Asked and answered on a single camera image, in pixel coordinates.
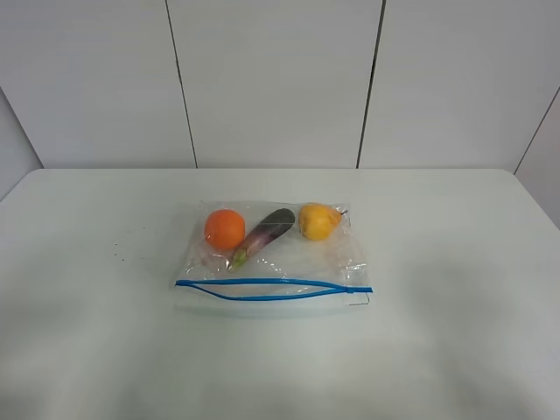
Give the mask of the purple eggplant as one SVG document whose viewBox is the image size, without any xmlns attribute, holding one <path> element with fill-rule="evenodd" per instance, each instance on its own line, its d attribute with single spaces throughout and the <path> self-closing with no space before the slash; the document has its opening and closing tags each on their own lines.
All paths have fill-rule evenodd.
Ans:
<svg viewBox="0 0 560 420">
<path fill-rule="evenodd" d="M 234 250 L 228 270 L 238 270 L 249 258 L 289 231 L 295 221 L 295 214 L 288 208 L 279 208 L 268 214 Z"/>
</svg>

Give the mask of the yellow pear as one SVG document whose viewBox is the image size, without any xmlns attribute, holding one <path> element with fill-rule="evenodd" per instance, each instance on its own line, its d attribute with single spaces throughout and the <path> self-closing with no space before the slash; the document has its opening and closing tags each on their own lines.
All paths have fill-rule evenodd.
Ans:
<svg viewBox="0 0 560 420">
<path fill-rule="evenodd" d="M 302 236 L 310 241 L 326 240 L 341 223 L 346 211 L 319 203 L 304 204 L 298 214 L 298 225 Z"/>
</svg>

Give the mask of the orange fruit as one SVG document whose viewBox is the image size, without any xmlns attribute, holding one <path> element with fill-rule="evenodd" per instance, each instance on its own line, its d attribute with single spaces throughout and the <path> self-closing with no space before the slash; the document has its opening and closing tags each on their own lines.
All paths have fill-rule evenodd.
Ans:
<svg viewBox="0 0 560 420">
<path fill-rule="evenodd" d="M 234 210 L 216 210 L 206 218 L 204 237 L 219 251 L 235 249 L 245 238 L 245 220 Z"/>
</svg>

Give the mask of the clear zip bag blue seal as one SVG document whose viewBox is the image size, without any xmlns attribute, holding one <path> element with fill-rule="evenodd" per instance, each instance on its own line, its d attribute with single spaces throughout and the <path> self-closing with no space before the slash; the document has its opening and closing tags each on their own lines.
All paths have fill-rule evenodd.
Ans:
<svg viewBox="0 0 560 420">
<path fill-rule="evenodd" d="M 326 240 L 310 241 L 302 236 L 298 225 L 299 210 L 307 203 L 203 203 L 173 287 L 232 302 L 340 297 L 347 305 L 368 304 L 373 288 L 368 279 L 366 258 L 352 230 L 348 205 L 319 203 L 346 213 Z M 228 265 L 240 244 L 234 249 L 219 251 L 205 241 L 206 219 L 216 210 L 231 209 L 240 214 L 245 220 L 246 238 L 257 223 L 279 208 L 293 211 L 296 216 L 293 227 L 235 271 L 229 271 Z"/>
</svg>

